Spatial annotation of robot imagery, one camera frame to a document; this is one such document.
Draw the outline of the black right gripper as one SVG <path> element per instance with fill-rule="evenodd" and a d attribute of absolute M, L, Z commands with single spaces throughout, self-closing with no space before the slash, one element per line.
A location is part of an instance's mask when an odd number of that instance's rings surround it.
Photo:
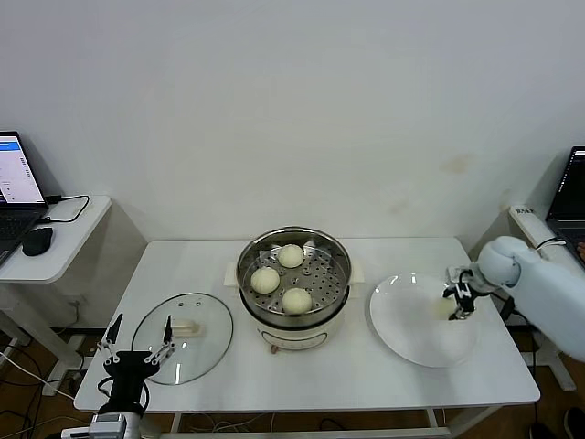
<path fill-rule="evenodd" d="M 474 311 L 474 297 L 479 297 L 480 293 L 476 291 L 471 284 L 474 279 L 473 271 L 466 267 L 448 267 L 448 283 L 442 293 L 443 298 L 455 297 L 456 308 L 450 314 L 450 320 L 465 320 Z"/>

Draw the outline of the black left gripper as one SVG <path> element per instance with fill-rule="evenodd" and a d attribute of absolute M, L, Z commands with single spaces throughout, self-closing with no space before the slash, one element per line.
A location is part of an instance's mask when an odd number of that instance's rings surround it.
<path fill-rule="evenodd" d="M 131 412 L 144 414 L 150 402 L 150 391 L 145 381 L 154 375 L 154 365 L 162 365 L 175 352 L 172 317 L 168 316 L 161 346 L 149 351 L 119 351 L 115 346 L 123 314 L 119 314 L 110 325 L 105 336 L 97 344 L 104 357 L 104 369 L 108 377 L 102 384 L 111 383 L 108 401 L 102 412 Z"/>

